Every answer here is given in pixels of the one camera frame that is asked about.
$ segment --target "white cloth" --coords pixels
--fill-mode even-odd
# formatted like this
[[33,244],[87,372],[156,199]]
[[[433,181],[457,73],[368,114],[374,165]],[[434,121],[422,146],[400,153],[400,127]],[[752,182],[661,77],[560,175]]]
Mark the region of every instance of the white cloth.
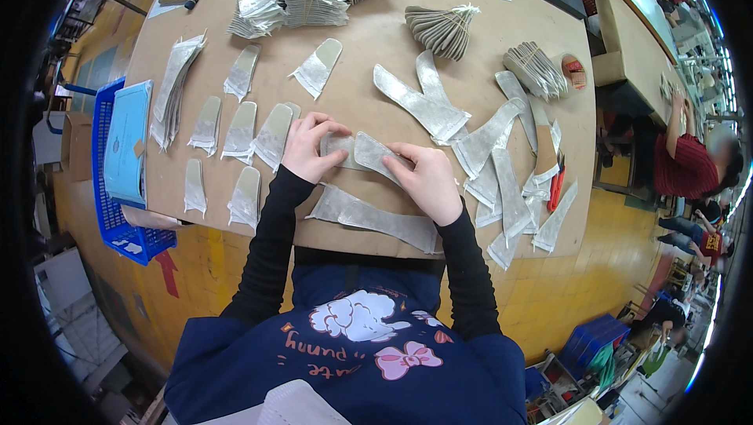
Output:
[[264,402],[199,425],[332,425],[350,423],[303,379],[267,392]]

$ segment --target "black sleeve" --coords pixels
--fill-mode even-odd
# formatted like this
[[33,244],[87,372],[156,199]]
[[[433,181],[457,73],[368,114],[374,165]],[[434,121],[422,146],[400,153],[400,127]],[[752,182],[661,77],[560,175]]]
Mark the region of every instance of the black sleeve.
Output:
[[314,187],[280,165],[269,184],[256,237],[249,244],[238,292],[220,317],[236,317],[255,326],[279,313],[295,234],[295,208]]
[[476,231],[463,200],[457,221],[437,226],[447,260],[449,297],[453,301],[453,330],[465,341],[502,334],[489,269],[476,243]]

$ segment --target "white dog print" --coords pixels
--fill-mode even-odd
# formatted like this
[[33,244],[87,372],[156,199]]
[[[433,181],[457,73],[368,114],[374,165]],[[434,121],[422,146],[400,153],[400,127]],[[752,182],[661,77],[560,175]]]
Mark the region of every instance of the white dog print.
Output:
[[356,291],[352,295],[318,306],[309,315],[316,332],[332,337],[344,335],[351,341],[387,341],[395,330],[410,326],[409,322],[384,323],[395,312],[395,302],[387,295]]

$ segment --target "rubber band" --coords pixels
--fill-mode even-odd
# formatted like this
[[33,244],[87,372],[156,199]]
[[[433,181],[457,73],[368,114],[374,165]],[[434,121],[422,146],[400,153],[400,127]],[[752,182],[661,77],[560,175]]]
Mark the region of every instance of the rubber band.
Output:
[[443,17],[444,19],[446,19],[446,20],[450,21],[451,23],[455,23],[455,24],[457,25],[457,27],[459,27],[460,29],[462,29],[462,30],[463,30],[463,32],[464,32],[464,33],[465,33],[466,35],[470,35],[470,33],[468,32],[468,30],[467,30],[467,29],[465,28],[465,26],[464,26],[464,25],[462,25],[462,24],[460,24],[460,23],[458,23],[457,21],[455,21],[455,20],[454,20],[454,19],[453,19],[452,17],[450,17],[450,16],[447,16],[447,15],[446,15],[445,13],[440,13],[440,16],[442,16],[442,17]]
[[304,0],[304,22],[302,26],[307,25],[306,20],[309,18],[309,13],[311,12],[311,7],[314,5],[314,0],[310,0],[308,5],[306,4],[306,0]]
[[527,66],[528,62],[530,62],[531,59],[533,58],[533,56],[536,55],[536,53],[539,52],[539,51],[541,51],[541,49],[539,49],[538,46],[536,46],[536,49],[534,49],[533,52],[531,52],[527,56],[523,57],[523,59],[522,59],[522,66],[524,66],[524,67]]

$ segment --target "hand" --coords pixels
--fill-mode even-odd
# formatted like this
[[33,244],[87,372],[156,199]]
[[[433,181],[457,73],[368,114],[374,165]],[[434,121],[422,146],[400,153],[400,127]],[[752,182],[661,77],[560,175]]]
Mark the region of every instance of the hand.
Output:
[[319,183],[327,170],[342,163],[348,151],[340,149],[325,157],[319,156],[319,143],[326,133],[350,135],[350,129],[322,113],[310,112],[304,119],[296,119],[287,132],[282,164],[294,175],[309,183]]
[[672,107],[682,110],[685,105],[685,99],[680,93],[672,92]]
[[398,179],[405,191],[437,225],[450,225],[463,212],[463,203],[455,184],[449,159],[437,148],[427,148],[396,142],[387,144],[395,154],[413,161],[410,171],[394,157],[384,157],[382,163]]

